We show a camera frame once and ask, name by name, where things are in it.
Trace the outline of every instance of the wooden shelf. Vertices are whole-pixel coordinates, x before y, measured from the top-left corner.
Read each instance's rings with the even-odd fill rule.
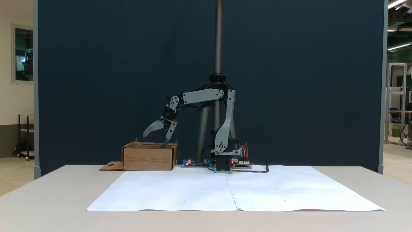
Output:
[[[34,129],[29,129],[28,131],[29,131],[29,133],[30,133],[30,132],[34,132]]]
[[[27,156],[27,151],[20,152],[20,154]],[[34,155],[35,155],[34,151],[29,151],[28,152],[28,156],[34,156]]]

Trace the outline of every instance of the cardboard box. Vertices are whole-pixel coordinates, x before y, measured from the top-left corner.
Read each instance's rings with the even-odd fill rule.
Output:
[[[173,170],[178,154],[178,141],[160,148],[162,143],[138,142],[137,139],[122,148],[122,161],[112,161],[100,171]]]

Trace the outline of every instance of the beige wall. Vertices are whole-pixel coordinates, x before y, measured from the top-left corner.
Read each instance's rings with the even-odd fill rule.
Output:
[[[0,0],[0,125],[34,112],[33,85],[12,84],[12,23],[33,27],[33,0]]]

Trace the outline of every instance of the box flap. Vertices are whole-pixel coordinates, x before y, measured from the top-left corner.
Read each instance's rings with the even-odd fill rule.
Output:
[[[121,170],[124,170],[122,161],[112,161],[106,164],[104,167],[99,169],[99,171],[121,171]]]

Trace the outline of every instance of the chair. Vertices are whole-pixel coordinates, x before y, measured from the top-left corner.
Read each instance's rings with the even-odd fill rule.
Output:
[[[397,108],[389,108],[389,111],[398,110]],[[391,113],[392,123],[400,123],[400,113]]]

